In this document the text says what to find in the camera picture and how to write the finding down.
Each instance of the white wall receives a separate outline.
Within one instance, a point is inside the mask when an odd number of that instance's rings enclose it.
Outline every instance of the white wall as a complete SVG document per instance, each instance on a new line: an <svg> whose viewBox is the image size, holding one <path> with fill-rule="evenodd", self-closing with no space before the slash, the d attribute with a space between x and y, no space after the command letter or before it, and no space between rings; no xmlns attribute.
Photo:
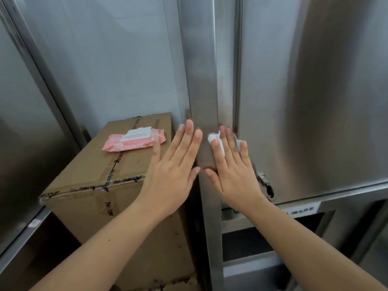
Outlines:
<svg viewBox="0 0 388 291"><path fill-rule="evenodd" d="M189 108L177 0L24 0L43 57L79 124Z"/></svg>

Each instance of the right hand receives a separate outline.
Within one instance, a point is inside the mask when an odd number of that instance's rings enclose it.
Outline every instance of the right hand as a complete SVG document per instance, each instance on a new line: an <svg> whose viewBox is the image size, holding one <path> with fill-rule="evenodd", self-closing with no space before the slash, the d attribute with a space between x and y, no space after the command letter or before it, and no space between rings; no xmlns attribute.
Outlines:
<svg viewBox="0 0 388 291"><path fill-rule="evenodd" d="M248 156L248 146L241 142L238 151L233 132L230 128L220 126L221 141L225 157L217 139L211 142L218 175L210 168L205 169L209 179L220 193L221 198L233 209L247 215L255 210L258 202L267 199L261 193L251 161Z"/></svg>

